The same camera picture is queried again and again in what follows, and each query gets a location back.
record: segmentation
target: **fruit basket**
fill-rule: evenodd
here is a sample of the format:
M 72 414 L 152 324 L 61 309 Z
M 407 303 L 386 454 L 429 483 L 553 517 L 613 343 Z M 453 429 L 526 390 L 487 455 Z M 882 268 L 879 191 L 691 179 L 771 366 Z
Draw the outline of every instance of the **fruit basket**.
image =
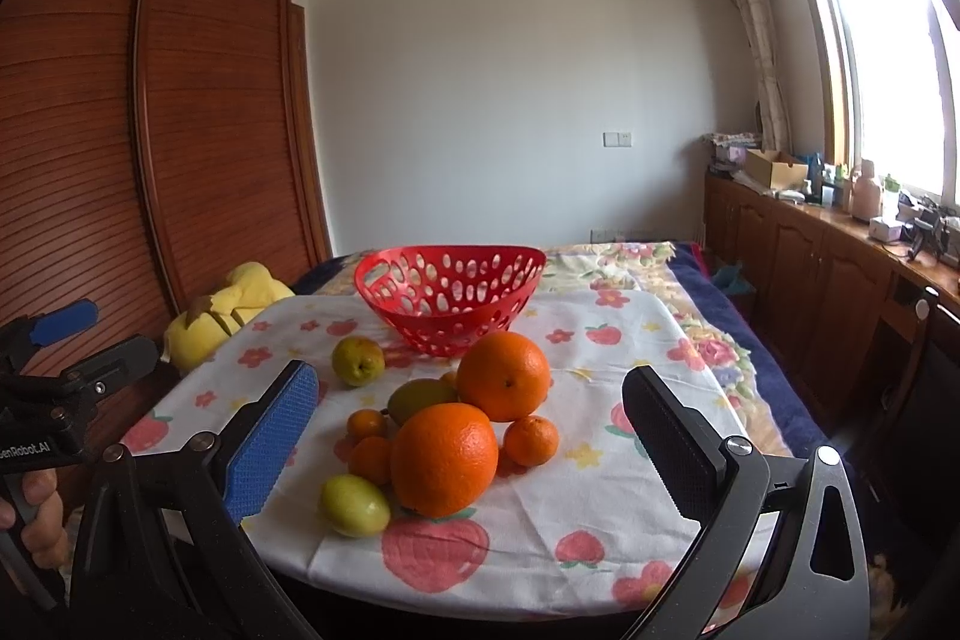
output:
M 526 305 L 546 256 L 518 245 L 419 245 L 366 256 L 353 282 L 407 343 L 452 357 L 485 333 L 506 330 Z

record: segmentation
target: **wooden wardrobe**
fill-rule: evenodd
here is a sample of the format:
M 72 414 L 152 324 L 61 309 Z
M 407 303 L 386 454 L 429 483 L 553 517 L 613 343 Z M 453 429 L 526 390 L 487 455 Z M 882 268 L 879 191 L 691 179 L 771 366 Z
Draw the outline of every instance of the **wooden wardrobe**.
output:
M 325 260 L 304 75 L 290 0 L 3 0 L 0 322 L 101 311 L 31 371 L 159 338 L 238 263 L 291 284 Z M 160 374 L 104 403 L 99 439 L 176 381 Z

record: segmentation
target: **tangerine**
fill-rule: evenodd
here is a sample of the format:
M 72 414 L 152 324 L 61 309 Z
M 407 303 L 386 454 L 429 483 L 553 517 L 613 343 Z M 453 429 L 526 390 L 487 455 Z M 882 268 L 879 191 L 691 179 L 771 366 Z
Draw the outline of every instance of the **tangerine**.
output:
M 357 410 L 347 418 L 347 434 L 354 439 L 386 437 L 387 419 L 379 410 Z
M 483 410 L 491 421 L 515 421 L 533 413 L 549 390 L 544 351 L 519 333 L 482 336 L 457 369 L 461 400 Z
M 496 434 L 473 405 L 424 408 L 400 428 L 390 471 L 397 499 L 427 518 L 468 507 L 496 475 Z
M 523 467 L 536 467 L 550 461 L 560 446 L 557 427 L 539 415 L 515 420 L 503 434 L 503 452 Z
M 386 437 L 364 437 L 350 451 L 347 472 L 357 477 L 366 477 L 373 485 L 390 482 L 390 451 L 392 446 Z

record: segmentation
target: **curtain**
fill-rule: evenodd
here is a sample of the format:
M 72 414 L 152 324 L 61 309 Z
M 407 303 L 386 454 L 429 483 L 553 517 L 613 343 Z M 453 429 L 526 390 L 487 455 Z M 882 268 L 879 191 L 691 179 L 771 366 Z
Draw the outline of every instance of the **curtain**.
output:
M 760 126 L 763 148 L 792 152 L 790 122 L 786 116 L 784 96 L 776 79 L 776 38 L 770 0 L 734 0 L 747 29 L 747 39 L 757 71 L 760 94 Z

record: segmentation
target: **stuffed toy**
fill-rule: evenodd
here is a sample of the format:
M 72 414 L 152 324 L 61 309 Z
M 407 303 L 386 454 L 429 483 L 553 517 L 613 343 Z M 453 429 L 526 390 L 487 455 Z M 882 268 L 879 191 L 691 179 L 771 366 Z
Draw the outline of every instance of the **stuffed toy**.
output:
M 186 375 L 272 303 L 293 296 L 262 263 L 241 263 L 227 274 L 227 285 L 200 296 L 176 316 L 163 334 L 164 357 Z

